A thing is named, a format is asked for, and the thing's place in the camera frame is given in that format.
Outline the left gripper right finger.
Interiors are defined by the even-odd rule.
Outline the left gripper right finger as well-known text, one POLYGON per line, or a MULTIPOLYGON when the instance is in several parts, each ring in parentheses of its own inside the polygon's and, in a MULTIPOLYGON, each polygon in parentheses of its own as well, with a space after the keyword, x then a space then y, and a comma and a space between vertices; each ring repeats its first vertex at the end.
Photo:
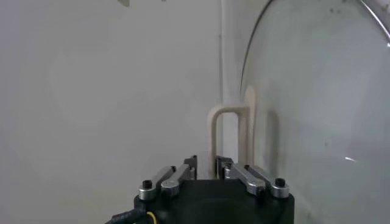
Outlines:
POLYGON ((258 166, 234 163, 231 158, 217 156, 214 162, 215 174, 220 180, 239 180, 249 194, 259 197, 268 192, 278 199, 289 197, 289 186, 284 178, 273 177, 258 166))

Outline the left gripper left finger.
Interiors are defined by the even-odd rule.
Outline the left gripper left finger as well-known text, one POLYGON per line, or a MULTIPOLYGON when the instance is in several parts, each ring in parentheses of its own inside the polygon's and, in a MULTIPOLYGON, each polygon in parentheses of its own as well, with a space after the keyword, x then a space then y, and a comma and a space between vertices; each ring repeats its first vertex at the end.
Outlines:
POLYGON ((143 180, 138 188, 138 197, 143 201, 152 201, 158 194, 169 197, 179 194, 180 185, 185 180, 197 179, 197 156, 186 158, 179 167, 166 166, 149 180, 143 180))

